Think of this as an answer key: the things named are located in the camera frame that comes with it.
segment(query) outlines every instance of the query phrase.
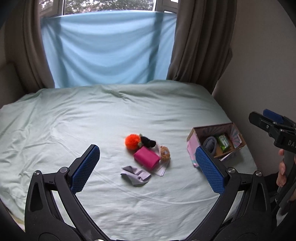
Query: black plush toy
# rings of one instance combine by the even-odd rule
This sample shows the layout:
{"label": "black plush toy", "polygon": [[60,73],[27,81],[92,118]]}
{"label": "black plush toy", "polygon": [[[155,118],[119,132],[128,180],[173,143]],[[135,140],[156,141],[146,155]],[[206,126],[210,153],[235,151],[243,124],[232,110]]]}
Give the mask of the black plush toy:
{"label": "black plush toy", "polygon": [[140,134],[140,138],[141,138],[141,143],[143,146],[147,147],[147,148],[153,148],[156,146],[156,141],[152,141],[147,137],[144,137],[142,134]]}

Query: brown plush ball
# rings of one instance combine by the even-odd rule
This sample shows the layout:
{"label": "brown plush ball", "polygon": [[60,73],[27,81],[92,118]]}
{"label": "brown plush ball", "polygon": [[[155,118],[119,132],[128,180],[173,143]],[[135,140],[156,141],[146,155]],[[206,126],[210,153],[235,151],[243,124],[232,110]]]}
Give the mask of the brown plush ball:
{"label": "brown plush ball", "polygon": [[162,161],[169,161],[170,160],[170,151],[166,146],[161,146],[160,147],[160,159]]}

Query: orange pom-pom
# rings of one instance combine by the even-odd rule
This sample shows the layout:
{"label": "orange pom-pom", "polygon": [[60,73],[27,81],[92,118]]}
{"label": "orange pom-pom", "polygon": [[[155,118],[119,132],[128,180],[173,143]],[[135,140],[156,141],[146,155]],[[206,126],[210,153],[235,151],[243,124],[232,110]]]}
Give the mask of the orange pom-pom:
{"label": "orange pom-pom", "polygon": [[124,143],[130,150],[136,150],[139,148],[138,144],[141,141],[141,137],[137,134],[130,134],[126,137]]}

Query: lavender cloth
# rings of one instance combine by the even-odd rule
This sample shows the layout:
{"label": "lavender cloth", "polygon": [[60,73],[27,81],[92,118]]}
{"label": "lavender cloth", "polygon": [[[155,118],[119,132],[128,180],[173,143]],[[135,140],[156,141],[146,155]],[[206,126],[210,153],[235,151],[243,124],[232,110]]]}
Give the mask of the lavender cloth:
{"label": "lavender cloth", "polygon": [[122,172],[120,175],[127,177],[133,186],[146,184],[151,177],[149,172],[133,166],[122,167]]}

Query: tree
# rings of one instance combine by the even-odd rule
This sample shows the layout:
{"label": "tree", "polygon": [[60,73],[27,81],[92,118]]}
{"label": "tree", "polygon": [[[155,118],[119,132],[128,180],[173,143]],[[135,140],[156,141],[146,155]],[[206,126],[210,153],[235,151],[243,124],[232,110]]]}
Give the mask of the tree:
{"label": "tree", "polygon": [[[52,3],[53,0],[39,0],[40,10],[48,8]],[[153,5],[154,0],[65,0],[64,14],[102,10],[153,10]]]}

